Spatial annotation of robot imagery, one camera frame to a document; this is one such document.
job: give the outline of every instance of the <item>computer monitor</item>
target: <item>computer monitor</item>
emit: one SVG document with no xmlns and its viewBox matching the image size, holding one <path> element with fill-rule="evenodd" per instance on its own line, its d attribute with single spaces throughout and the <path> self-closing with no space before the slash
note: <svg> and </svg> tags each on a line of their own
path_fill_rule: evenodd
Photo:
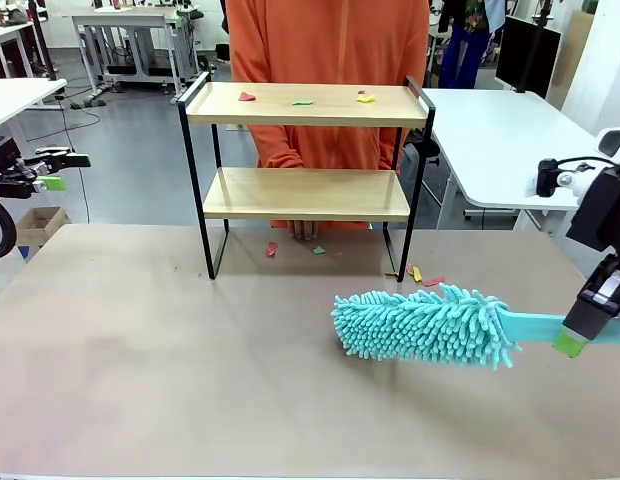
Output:
<svg viewBox="0 0 620 480">
<path fill-rule="evenodd" d="M 513 87 L 521 86 L 523 70 L 530 55 L 532 40 L 537 26 L 514 17 L 506 17 L 501 40 L 501 53 L 497 64 L 496 77 Z M 547 28 L 541 33 L 537 49 L 528 75 L 525 89 L 545 98 L 550 87 L 554 63 L 559 51 L 561 34 Z"/>
</svg>

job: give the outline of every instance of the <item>person's hand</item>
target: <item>person's hand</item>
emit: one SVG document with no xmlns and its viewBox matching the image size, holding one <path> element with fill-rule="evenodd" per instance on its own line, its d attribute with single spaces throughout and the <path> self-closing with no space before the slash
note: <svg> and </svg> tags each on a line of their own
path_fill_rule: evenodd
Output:
<svg viewBox="0 0 620 480">
<path fill-rule="evenodd" d="M 290 220 L 288 222 L 290 236 L 300 240 L 310 240 L 317 238 L 319 233 L 319 222 L 302 222 L 300 220 Z"/>
</svg>

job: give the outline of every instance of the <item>yellow paper scrap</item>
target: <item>yellow paper scrap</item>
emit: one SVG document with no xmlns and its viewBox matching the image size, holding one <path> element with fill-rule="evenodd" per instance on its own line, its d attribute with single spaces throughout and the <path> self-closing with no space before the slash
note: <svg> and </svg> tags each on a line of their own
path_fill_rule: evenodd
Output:
<svg viewBox="0 0 620 480">
<path fill-rule="evenodd" d="M 357 102 L 372 103 L 374 102 L 374 95 L 359 95 Z"/>
</svg>

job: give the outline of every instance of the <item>bottom shelf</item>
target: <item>bottom shelf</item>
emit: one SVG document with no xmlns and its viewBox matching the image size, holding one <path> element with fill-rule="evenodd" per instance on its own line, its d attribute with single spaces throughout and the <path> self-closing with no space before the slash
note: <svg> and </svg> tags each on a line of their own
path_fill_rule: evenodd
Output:
<svg viewBox="0 0 620 480">
<path fill-rule="evenodd" d="M 220 168 L 203 203 L 208 218 L 407 222 L 394 171 Z"/>
</svg>

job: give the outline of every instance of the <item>orange hoodie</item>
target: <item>orange hoodie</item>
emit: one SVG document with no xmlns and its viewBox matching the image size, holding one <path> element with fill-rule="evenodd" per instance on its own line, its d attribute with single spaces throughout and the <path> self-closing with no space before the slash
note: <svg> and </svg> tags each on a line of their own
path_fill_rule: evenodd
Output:
<svg viewBox="0 0 620 480">
<path fill-rule="evenodd" d="M 401 85 L 425 73 L 427 0 L 228 0 L 227 14 L 235 81 Z M 249 128 L 259 167 L 392 165 L 393 128 Z"/>
</svg>

